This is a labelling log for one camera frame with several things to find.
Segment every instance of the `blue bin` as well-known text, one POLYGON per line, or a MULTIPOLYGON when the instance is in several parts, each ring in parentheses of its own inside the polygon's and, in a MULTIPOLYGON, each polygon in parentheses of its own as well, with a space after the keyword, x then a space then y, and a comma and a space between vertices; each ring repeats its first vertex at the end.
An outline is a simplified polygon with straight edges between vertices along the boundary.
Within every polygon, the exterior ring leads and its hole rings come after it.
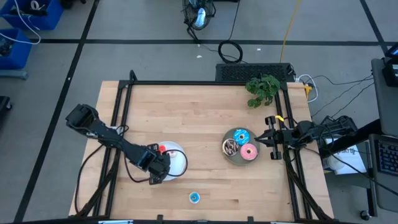
MULTIPOLYGON (((28 24, 32 29, 33 26, 36 26, 40 30, 53 30, 58 24, 58 21, 61 18, 63 8, 59 2, 59 0, 36 0, 39 5, 45 4, 47 6, 47 16, 31 16, 30 22, 28 20, 28 16, 24 16, 21 14, 23 20, 28 24)), ((17 0, 19 9, 23 11, 24 6, 27 4, 30 7, 30 0, 17 0)), ((12 7, 15 6, 14 0, 7 0, 4 6, 0 10, 0 16, 5 18, 5 20, 10 23, 15 28, 20 29, 28 29, 25 24, 21 21, 18 15, 10 15, 9 12, 12 7)))
MULTIPOLYGON (((0 33, 21 41, 30 42, 20 29, 3 29, 0 33)), ((25 67, 31 44, 14 42, 8 56, 0 57, 0 69, 20 69, 25 67)))

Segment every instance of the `yellow clamp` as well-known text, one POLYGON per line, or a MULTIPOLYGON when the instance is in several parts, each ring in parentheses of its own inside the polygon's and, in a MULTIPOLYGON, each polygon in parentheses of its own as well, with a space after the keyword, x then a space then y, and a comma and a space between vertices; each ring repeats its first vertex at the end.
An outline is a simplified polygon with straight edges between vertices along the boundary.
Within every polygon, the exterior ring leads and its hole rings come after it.
POLYGON ((281 122, 285 121, 285 119, 283 117, 279 116, 279 115, 275 116, 275 118, 278 118, 281 122))
POLYGON ((312 90, 312 86, 309 86, 306 84, 306 85, 304 85, 304 90, 305 90, 305 96, 308 99, 308 94, 310 94, 310 91, 312 90))

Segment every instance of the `green plant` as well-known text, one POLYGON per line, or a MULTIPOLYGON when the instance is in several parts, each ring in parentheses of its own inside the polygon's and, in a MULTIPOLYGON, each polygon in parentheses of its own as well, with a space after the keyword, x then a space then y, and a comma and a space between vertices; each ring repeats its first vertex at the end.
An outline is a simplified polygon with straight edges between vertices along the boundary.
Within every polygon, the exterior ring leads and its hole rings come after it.
POLYGON ((257 95, 256 98, 248 101, 248 106, 257 108, 265 100, 266 106, 272 103, 274 96, 280 87, 279 81, 272 75, 261 75, 261 78, 252 78, 246 83, 248 92, 257 95))

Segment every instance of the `white cable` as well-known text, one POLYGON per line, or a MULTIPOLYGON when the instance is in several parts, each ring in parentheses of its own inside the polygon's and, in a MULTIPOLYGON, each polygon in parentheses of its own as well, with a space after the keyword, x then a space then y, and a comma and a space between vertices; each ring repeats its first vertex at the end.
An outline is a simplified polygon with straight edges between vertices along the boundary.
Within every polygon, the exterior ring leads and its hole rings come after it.
POLYGON ((315 89, 315 92, 317 93, 316 97, 315 97, 314 99, 312 99, 312 100, 308 100, 307 103, 314 102, 314 101, 318 98, 318 89, 317 89, 317 86, 316 86, 315 82, 313 81, 312 77, 311 77, 310 75, 308 75, 308 74, 303 74, 303 75, 299 76, 298 79, 301 79, 301 77, 303 77, 303 76, 309 77, 309 78, 311 79, 312 84, 313 84, 313 87, 314 87, 314 89, 315 89))
POLYGON ((40 30, 37 26, 33 25, 32 21, 30 21, 30 18, 31 18, 32 16, 33 16, 33 15, 28 16, 28 17, 27 17, 27 20, 30 22, 30 24, 32 25, 32 27, 34 27, 34 28, 37 29, 37 30, 40 30))
POLYGON ((18 43, 25 43, 25 44, 32 44, 32 45, 39 44, 40 41, 42 40, 42 38, 40 37, 40 35, 39 35, 38 33, 36 33, 32 28, 30 28, 30 26, 28 26, 28 25, 26 24, 26 22, 23 20, 23 18, 22 18, 22 16, 21 16, 21 13, 19 12, 19 7, 18 7, 17 0, 14 0, 14 2, 15 2, 15 7, 17 7, 17 12, 18 12, 19 18, 22 20, 22 22, 25 24, 26 27, 28 27, 34 34, 36 34, 36 36, 39 38, 39 40, 38 40, 36 43, 32 43, 32 42, 27 42, 27 41, 22 41, 22 40, 16 40, 16 39, 13 39, 13 38, 11 38, 11 37, 8 37, 8 36, 6 36, 6 35, 4 35, 4 34, 2 34, 2 33, 0 33, 0 35, 1 35, 2 37, 4 37, 4 38, 7 38, 7 39, 9 39, 9 40, 12 40, 12 41, 15 41, 15 42, 18 42, 18 43))
POLYGON ((41 10, 44 6, 45 4, 43 4, 42 7, 40 7, 39 3, 35 0, 30 2, 30 8, 32 8, 33 10, 41 10))

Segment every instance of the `gray plate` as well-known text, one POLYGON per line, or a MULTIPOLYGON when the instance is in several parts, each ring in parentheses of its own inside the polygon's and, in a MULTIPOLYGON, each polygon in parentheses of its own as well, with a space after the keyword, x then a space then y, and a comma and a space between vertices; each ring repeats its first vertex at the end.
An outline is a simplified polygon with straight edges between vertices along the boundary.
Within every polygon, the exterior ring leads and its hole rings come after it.
POLYGON ((224 138, 223 138, 223 141, 221 142, 221 147, 220 147, 221 153, 222 153, 229 161, 231 161, 233 164, 236 164, 236 165, 246 165, 246 164, 248 164, 248 163, 250 163, 250 162, 252 162, 252 161, 255 161, 255 160, 259 157, 259 154, 260 154, 260 144, 254 140, 255 137, 257 137, 257 136, 256 136, 252 131, 250 131, 250 130, 248 130, 248 129, 246 129, 246 128, 233 128, 233 129, 229 130, 229 131, 224 135, 224 138), (249 134, 250 134, 250 140, 249 140, 248 143, 253 144, 253 145, 257 148, 257 157, 256 157, 255 159, 253 159, 253 160, 251 160, 251 161, 247 161, 247 160, 243 159, 242 156, 241 156, 241 148, 242 148, 242 146, 239 146, 238 152, 237 152, 235 155, 233 155, 233 156, 227 156, 227 155, 223 152, 223 143, 224 143, 224 141, 227 140, 227 139, 234 139, 234 132, 235 132, 237 129, 243 129, 243 130, 246 130, 246 131, 249 132, 249 134))

